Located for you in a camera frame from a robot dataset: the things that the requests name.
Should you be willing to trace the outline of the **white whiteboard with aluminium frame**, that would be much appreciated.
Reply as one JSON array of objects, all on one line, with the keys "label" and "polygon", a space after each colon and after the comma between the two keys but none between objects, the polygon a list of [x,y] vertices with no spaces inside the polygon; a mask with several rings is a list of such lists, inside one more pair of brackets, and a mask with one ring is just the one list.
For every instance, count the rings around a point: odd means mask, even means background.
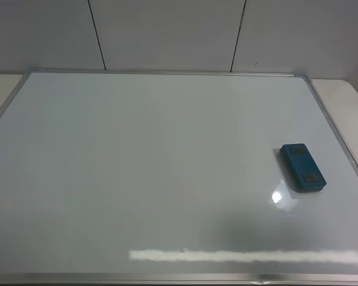
[{"label": "white whiteboard with aluminium frame", "polygon": [[29,72],[0,108],[5,284],[358,285],[357,162],[305,76]]}]

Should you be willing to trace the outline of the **blue board eraser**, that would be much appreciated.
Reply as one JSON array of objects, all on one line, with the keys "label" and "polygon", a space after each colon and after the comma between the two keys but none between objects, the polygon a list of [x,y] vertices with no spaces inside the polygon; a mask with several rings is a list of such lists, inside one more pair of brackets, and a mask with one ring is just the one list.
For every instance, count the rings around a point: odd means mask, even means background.
[{"label": "blue board eraser", "polygon": [[305,144],[284,144],[279,153],[290,171],[297,192],[319,192],[326,186],[326,180]]}]

